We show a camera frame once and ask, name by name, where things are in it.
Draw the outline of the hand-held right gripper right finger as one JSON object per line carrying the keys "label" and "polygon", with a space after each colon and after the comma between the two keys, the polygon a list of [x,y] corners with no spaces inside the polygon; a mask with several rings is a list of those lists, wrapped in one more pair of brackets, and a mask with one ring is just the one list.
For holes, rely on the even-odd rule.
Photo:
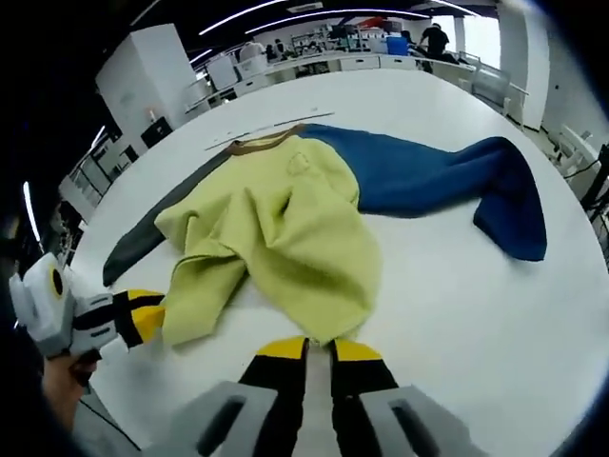
{"label": "hand-held right gripper right finger", "polygon": [[332,425],[343,456],[482,456],[468,427],[413,385],[401,387],[373,348],[330,344]]}

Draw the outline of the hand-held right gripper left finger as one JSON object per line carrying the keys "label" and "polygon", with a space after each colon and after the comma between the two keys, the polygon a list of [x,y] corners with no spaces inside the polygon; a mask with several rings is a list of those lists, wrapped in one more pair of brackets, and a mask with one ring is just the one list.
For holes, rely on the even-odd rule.
{"label": "hand-held right gripper left finger", "polygon": [[289,456],[303,421],[304,336],[259,349],[236,382],[223,381],[175,418],[177,456]]}

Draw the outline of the person's left hand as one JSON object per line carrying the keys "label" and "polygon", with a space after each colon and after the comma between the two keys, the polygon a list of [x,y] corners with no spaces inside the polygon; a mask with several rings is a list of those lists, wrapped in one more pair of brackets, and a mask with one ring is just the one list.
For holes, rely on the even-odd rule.
{"label": "person's left hand", "polygon": [[58,356],[44,361],[42,388],[60,424],[72,431],[78,402],[85,393],[75,374],[92,374],[97,363],[83,363],[78,356]]}

